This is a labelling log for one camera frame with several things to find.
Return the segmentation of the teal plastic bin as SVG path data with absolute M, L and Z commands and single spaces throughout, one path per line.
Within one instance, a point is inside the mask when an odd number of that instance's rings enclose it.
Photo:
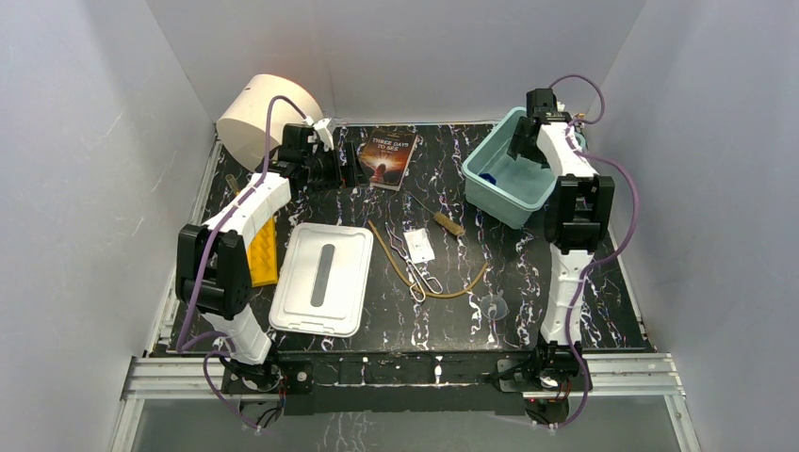
M 587 159 L 578 155 L 571 115 L 569 122 L 541 127 L 537 145 L 549 168 L 508 156 L 516 123 L 525 115 L 525 107 L 511 109 L 463 163 L 466 200 L 513 229 L 524 226 L 540 210 L 546 212 L 547 220 L 575 212 L 580 191 L 591 187 L 597 176 Z M 493 175 L 497 184 L 488 184 L 481 173 Z

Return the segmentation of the test tube with blue cap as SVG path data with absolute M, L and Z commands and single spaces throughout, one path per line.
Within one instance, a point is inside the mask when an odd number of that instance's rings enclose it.
M 497 184 L 497 179 L 490 173 L 481 173 L 480 177 L 492 186 L 495 186 Z

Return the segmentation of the test tube brush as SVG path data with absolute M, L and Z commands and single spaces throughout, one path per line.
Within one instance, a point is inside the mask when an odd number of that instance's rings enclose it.
M 452 234 L 455 237 L 462 237 L 465 235 L 465 228 L 459 223 L 456 223 L 448 216 L 446 216 L 443 212 L 429 208 L 413 194 L 409 194 L 409 197 L 413 201 L 415 201 L 420 207 L 429 212 L 432 215 L 432 219 L 441 227 L 443 227 L 446 231 L 448 231 L 450 234 Z

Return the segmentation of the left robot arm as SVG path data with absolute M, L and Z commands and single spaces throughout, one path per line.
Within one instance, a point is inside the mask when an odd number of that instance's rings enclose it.
M 303 191 L 353 188 L 367 183 L 354 145 L 337 150 L 321 123 L 288 124 L 249 182 L 214 217 L 187 224 L 178 234 L 175 295 L 186 306 L 177 349 L 194 345 L 191 320 L 200 315 L 246 366 L 245 380 L 259 392 L 277 387 L 281 366 L 268 358 L 271 341 L 253 314 L 249 249 L 274 214 Z

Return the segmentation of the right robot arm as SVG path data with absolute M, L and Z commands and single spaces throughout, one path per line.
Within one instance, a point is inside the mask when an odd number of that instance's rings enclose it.
M 561 111 L 552 89 L 527 93 L 526 114 L 514 129 L 507 155 L 551 170 L 545 239 L 552 271 L 540 341 L 567 347 L 579 341 L 580 285 L 609 227 L 615 183 L 592 166 L 580 148 L 571 116 Z

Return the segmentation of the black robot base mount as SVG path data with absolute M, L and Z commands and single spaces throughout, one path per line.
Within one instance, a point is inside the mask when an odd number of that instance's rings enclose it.
M 493 412 L 561 422 L 593 387 L 567 350 L 285 352 L 263 364 L 223 360 L 222 390 L 276 396 L 290 415 Z

